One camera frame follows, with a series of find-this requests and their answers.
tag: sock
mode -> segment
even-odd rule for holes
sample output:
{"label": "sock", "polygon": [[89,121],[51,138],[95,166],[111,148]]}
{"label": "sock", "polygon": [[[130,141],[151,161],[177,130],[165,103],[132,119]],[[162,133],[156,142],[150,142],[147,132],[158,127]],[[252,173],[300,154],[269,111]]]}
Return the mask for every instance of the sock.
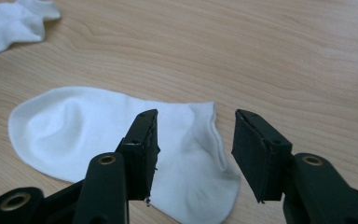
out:
{"label": "sock", "polygon": [[90,160],[114,151],[136,115],[158,110],[158,170],[151,204],[181,223],[221,223],[241,184],[214,126],[214,104],[172,104],[87,87],[48,91],[10,114],[20,158],[36,170],[76,182]]}
{"label": "sock", "polygon": [[18,0],[0,3],[0,52],[14,42],[39,42],[45,38],[43,21],[57,20],[60,13],[52,2]]}

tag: wood grain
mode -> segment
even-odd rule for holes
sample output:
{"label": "wood grain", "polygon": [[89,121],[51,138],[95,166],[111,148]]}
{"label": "wood grain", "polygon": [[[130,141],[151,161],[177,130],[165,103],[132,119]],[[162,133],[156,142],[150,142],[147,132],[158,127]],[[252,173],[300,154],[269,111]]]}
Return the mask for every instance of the wood grain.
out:
{"label": "wood grain", "polygon": [[[61,86],[91,86],[166,102],[214,101],[230,155],[237,108],[330,160],[358,189],[358,1],[56,0],[46,40],[0,53],[0,195],[46,195],[69,183],[12,150],[7,117]],[[132,223],[174,223],[131,203]],[[257,204],[245,179],[226,223],[284,223],[282,203]]]}

